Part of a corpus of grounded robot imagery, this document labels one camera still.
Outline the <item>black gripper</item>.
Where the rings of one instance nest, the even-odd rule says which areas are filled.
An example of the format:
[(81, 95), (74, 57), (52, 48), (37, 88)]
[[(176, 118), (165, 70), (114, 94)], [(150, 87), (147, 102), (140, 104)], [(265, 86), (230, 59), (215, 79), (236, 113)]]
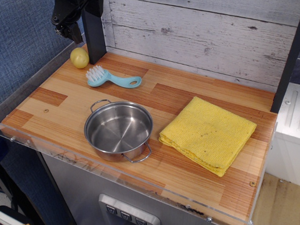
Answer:
[(70, 38), (79, 44), (83, 42), (81, 31), (77, 21), (81, 17), (81, 10), (88, 0), (54, 0), (54, 9), (51, 22), (55, 26), (55, 32), (64, 38), (69, 34)]

